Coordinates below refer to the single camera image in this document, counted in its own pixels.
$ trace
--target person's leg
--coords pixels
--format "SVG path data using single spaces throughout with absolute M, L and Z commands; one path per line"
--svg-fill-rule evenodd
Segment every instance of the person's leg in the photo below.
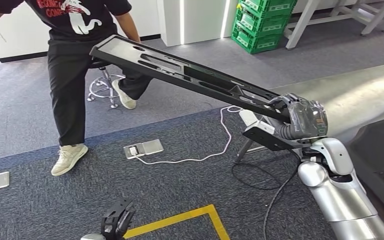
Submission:
M 153 78 L 132 69 L 122 67 L 122 70 L 125 78 L 114 81 L 112 86 L 120 96 L 121 104 L 127 109 L 134 109 L 136 100 L 142 96 Z
M 118 86 L 133 100 L 138 100 L 142 96 L 153 79 L 150 76 L 128 68 L 123 68 L 123 74 L 125 79 L 120 81 Z
M 59 133 L 59 159 L 53 176 L 71 170 L 88 151 L 85 141 L 85 75 L 92 62 L 87 53 L 48 53 L 53 116 Z

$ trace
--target person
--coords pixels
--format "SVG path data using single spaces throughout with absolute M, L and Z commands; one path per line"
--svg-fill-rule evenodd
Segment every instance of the person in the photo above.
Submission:
M 53 116 L 59 133 L 59 158 L 53 176 L 70 171 L 86 154 L 85 76 L 92 63 L 89 52 L 117 34 L 112 15 L 126 36 L 140 42 L 128 0 L 0 0 L 0 18 L 26 2 L 48 25 L 48 71 Z M 148 87 L 151 77 L 122 67 L 125 78 L 113 81 L 122 105 L 129 110 Z

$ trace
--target black rack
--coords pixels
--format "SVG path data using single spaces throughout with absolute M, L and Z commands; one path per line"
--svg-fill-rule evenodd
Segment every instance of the black rack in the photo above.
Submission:
M 279 94 L 122 36 L 108 37 L 94 46 L 90 54 L 120 68 L 133 69 L 254 113 L 290 123 L 286 108 L 268 103 Z

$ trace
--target black pants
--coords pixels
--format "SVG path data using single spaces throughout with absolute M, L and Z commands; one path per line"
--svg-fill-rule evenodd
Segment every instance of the black pants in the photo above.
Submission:
M 48 70 L 53 116 L 61 146 L 85 141 L 85 76 L 92 62 L 89 52 L 99 43 L 49 41 Z M 145 92 L 152 77 L 122 67 L 126 78 L 119 87 L 137 100 Z

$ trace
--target led light strip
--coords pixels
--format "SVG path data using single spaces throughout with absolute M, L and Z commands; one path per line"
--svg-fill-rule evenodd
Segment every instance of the led light strip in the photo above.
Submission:
M 223 22 L 221 24 L 221 32 L 220 32 L 221 39 L 225 37 L 226 23 L 228 21 L 230 5 L 231 5 L 231 0 L 226 0 L 226 5 L 224 6 Z
M 180 44 L 185 44 L 185 0 L 180 0 Z

